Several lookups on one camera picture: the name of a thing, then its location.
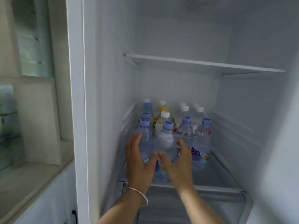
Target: forearm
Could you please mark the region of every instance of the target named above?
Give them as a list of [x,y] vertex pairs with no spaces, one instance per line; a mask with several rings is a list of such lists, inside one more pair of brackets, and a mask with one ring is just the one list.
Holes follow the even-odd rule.
[[143,197],[138,192],[126,190],[98,224],[132,224],[142,200]]
[[181,199],[192,224],[225,224],[195,189],[184,192]]

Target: bottle cap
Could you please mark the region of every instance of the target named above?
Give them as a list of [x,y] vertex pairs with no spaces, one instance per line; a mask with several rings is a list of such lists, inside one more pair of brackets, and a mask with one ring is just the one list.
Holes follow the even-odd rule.
[[197,111],[197,112],[203,112],[203,111],[204,111],[204,108],[198,106],[198,107],[196,107],[196,111]]
[[160,106],[166,105],[166,101],[159,101]]
[[161,107],[160,108],[160,112],[167,112],[167,111],[168,111],[168,109],[166,107]]
[[207,118],[204,118],[204,119],[202,119],[202,123],[206,124],[206,125],[211,125],[211,120],[207,119]]
[[144,113],[142,113],[142,114],[141,114],[141,118],[142,118],[142,119],[149,119],[149,118],[150,118],[150,113],[148,113],[148,112],[144,112]]
[[172,130],[173,129],[173,123],[169,122],[169,121],[165,121],[163,123],[163,128],[167,129],[167,130]]
[[144,103],[144,108],[145,109],[152,109],[152,103],[150,103],[150,102]]
[[185,116],[185,117],[183,118],[183,122],[185,122],[185,123],[191,123],[192,120],[191,120],[191,118],[190,118],[189,116]]
[[189,110],[189,106],[185,105],[185,106],[182,106],[182,111],[188,111]]
[[170,117],[170,113],[169,112],[161,112],[161,117],[163,117],[163,118],[169,118]]
[[141,119],[139,121],[139,125],[142,127],[148,127],[150,125],[150,121],[148,119]]

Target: left hand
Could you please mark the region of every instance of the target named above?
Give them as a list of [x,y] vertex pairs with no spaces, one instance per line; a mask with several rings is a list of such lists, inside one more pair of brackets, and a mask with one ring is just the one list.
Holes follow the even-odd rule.
[[126,145],[126,165],[127,165],[127,178],[129,187],[135,188],[146,194],[148,188],[152,183],[154,177],[155,166],[158,154],[154,152],[148,164],[145,164],[139,153],[139,141],[141,134],[134,135],[130,142]]

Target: white bottle cap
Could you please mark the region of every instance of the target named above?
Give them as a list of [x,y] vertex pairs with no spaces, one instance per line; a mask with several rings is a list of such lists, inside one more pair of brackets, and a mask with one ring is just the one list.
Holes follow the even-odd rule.
[[183,110],[183,111],[188,111],[188,110],[189,110],[189,106],[187,106],[187,105],[182,106],[182,110]]
[[169,112],[161,112],[161,117],[163,117],[163,118],[169,118],[170,117],[170,113]]
[[160,106],[165,106],[166,105],[166,101],[159,101]]
[[196,111],[197,111],[197,112],[203,112],[203,111],[204,111],[204,108],[203,108],[203,107],[196,107]]

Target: right hand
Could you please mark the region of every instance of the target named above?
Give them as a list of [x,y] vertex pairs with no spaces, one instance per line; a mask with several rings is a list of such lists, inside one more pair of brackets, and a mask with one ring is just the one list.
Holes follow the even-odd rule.
[[182,198],[184,193],[195,192],[192,180],[192,154],[191,149],[185,145],[181,138],[178,138],[177,144],[182,149],[181,156],[176,162],[172,163],[163,152],[158,152],[158,154],[163,168],[166,168],[174,188]]

